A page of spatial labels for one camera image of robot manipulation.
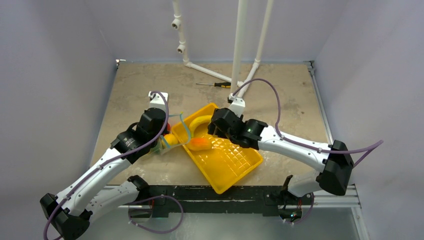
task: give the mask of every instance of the white pvc pipe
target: white pvc pipe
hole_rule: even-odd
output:
[[[238,0],[237,24],[235,27],[234,57],[232,59],[232,74],[230,92],[237,90],[237,83],[240,77],[240,65],[242,62],[242,46],[246,29],[246,18],[248,12],[248,1]]]
[[[192,68],[192,69],[195,69],[195,70],[197,70],[197,71],[200,71],[200,72],[202,72],[202,73],[205,73],[205,74],[211,75],[212,77],[215,77],[215,78],[217,78],[217,79],[221,79],[221,80],[224,80],[224,81],[226,81],[226,82],[231,83],[231,78],[229,78],[229,77],[227,77],[227,76],[225,76],[225,75],[222,75],[222,74],[220,74],[220,73],[217,73],[217,72],[215,72],[215,71],[209,70],[209,69],[207,69],[207,68],[204,68],[204,67],[202,67],[202,66],[199,66],[199,65],[197,65],[197,64],[194,64],[194,63],[192,63],[192,62],[188,62],[188,64],[186,64],[185,66],[186,66],[186,67],[189,67],[189,68]],[[239,81],[239,82],[237,83],[237,85],[238,85],[238,86],[241,86],[242,84],[243,84],[243,82],[242,82],[242,81]]]
[[[264,49],[265,37],[267,35],[268,25],[270,23],[271,11],[273,9],[273,5],[274,5],[274,0],[268,0],[268,2],[266,3],[265,17],[263,18],[262,30],[260,31],[259,44],[258,44],[258,47],[257,47],[256,57],[254,59],[254,63],[253,63],[252,68],[249,72],[249,75],[244,80],[244,82],[247,82],[247,81],[249,81],[253,78],[253,75],[255,74],[255,72],[258,69],[259,64],[261,62],[262,50]],[[249,85],[250,85],[250,83],[247,84],[246,86],[244,86],[238,92],[237,96],[242,98],[243,95],[245,94],[245,92],[248,90]]]
[[[175,20],[172,22],[172,27],[178,30],[179,46],[178,52],[182,54],[182,61],[186,65],[189,62],[189,54],[187,52],[186,38],[183,32],[183,17],[181,16],[179,0],[172,0],[173,16]]]

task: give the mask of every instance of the beige tabletop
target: beige tabletop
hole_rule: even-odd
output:
[[[201,64],[213,71],[231,76],[232,64]],[[242,64],[241,79],[249,73],[251,64]],[[270,81],[281,102],[281,131],[316,142],[327,142],[314,86],[304,64],[261,64],[254,77]],[[149,91],[169,93],[170,113],[184,112],[184,117],[208,103],[228,107],[227,88],[196,83],[223,82],[217,78],[183,66],[183,64],[120,64],[98,134],[91,165],[110,147],[116,136],[138,122],[148,108]],[[251,84],[243,99],[244,119],[257,119],[273,125],[277,119],[277,101],[264,82]],[[139,175],[150,185],[208,185],[200,170],[179,146],[172,154],[138,160],[118,174],[109,184],[120,185],[128,177]],[[282,185],[290,174],[310,171],[309,166],[272,152],[259,151],[263,163],[241,179],[237,185]]]

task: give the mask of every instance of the white wall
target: white wall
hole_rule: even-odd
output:
[[[182,61],[178,34],[171,28],[171,0],[86,0],[116,59]],[[267,1],[250,0],[244,60],[253,60]],[[314,60],[347,0],[276,0],[262,59]],[[231,61],[236,0],[180,0],[188,54],[193,61]]]
[[[421,0],[350,1],[316,59],[334,137],[385,141],[354,169],[371,239],[424,239],[423,13]]]
[[[1,238],[41,239],[39,200],[87,169],[116,63],[82,0],[1,0],[0,56]]]

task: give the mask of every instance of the yellow plastic bin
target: yellow plastic bin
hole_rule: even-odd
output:
[[[189,126],[197,117],[213,115],[217,108],[215,103],[210,103],[184,119],[184,122]],[[187,142],[188,135],[181,122],[173,126],[171,132],[180,143]],[[206,123],[195,129],[193,137],[208,138],[212,143],[210,150],[190,151],[185,145],[183,148],[217,194],[225,192],[263,161],[262,156],[255,149],[242,148],[232,144],[228,139],[209,135]]]

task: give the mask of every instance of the screwdriver handle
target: screwdriver handle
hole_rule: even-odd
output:
[[[220,88],[225,88],[225,89],[229,89],[231,88],[231,82],[215,82],[213,84],[214,87],[220,87]]]

